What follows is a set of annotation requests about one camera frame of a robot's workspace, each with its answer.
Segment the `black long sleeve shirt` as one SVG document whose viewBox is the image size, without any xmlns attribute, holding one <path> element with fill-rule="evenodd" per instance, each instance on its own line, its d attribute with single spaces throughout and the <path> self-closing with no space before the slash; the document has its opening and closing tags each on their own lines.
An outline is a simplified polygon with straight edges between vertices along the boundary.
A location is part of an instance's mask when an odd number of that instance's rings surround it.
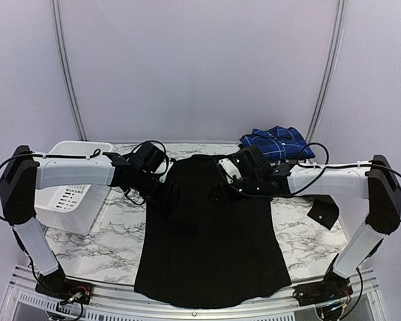
<svg viewBox="0 0 401 321">
<path fill-rule="evenodd" d="M 208 195 L 222 180 L 213 156 L 176 161 L 166 180 L 182 195 L 173 208 L 146 206 L 136 292 L 173 306 L 209 309 L 290 286 L 268 199 L 211 202 Z"/>
</svg>

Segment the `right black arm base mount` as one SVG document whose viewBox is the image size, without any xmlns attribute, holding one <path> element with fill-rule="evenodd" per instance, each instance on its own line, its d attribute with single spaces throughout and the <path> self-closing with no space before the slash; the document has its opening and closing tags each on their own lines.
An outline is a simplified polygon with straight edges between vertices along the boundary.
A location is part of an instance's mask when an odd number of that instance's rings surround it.
<svg viewBox="0 0 401 321">
<path fill-rule="evenodd" d="M 343 278 L 324 278 L 322 281 L 300 284 L 293 291 L 293 297 L 300 306 L 349 298 L 352 294 L 350 280 Z"/>
</svg>

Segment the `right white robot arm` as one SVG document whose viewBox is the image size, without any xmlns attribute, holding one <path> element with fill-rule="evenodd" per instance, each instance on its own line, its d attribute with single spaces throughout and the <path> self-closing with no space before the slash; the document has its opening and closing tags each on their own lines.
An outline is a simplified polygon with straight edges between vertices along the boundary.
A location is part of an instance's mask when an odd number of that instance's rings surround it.
<svg viewBox="0 0 401 321">
<path fill-rule="evenodd" d="M 401 224 L 401 186 L 386 157 L 348 164 L 287 162 L 274 165 L 257 147 L 243 148 L 214 161 L 219 182 L 209 199 L 231 205 L 241 199 L 330 196 L 359 199 L 368 209 L 360 226 L 318 284 L 317 292 L 330 300 L 344 288 L 359 265 Z"/>
</svg>

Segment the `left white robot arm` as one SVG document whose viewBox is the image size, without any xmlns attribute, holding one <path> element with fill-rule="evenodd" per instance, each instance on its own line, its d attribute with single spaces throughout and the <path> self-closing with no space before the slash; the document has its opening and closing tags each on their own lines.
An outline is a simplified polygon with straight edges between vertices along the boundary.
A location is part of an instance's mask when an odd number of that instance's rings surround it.
<svg viewBox="0 0 401 321">
<path fill-rule="evenodd" d="M 136 191 L 148 203 L 173 206 L 180 192 L 164 180 L 168 166 L 165 148 L 155 141 L 125 155 L 99 142 L 61 142 L 48 154 L 19 146 L 2 164 L 0 200 L 4 220 L 39 272 L 38 286 L 58 298 L 71 292 L 42 224 L 87 234 L 110 187 L 125 194 Z"/>
</svg>

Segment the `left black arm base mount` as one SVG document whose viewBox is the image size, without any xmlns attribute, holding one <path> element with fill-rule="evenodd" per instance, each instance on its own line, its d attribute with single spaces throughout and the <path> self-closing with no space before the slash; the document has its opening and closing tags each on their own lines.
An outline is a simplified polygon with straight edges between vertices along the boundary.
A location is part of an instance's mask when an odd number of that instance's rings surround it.
<svg viewBox="0 0 401 321">
<path fill-rule="evenodd" d="M 37 282 L 35 291 L 65 303 L 89 304 L 93 284 L 68 278 L 45 278 Z"/>
</svg>

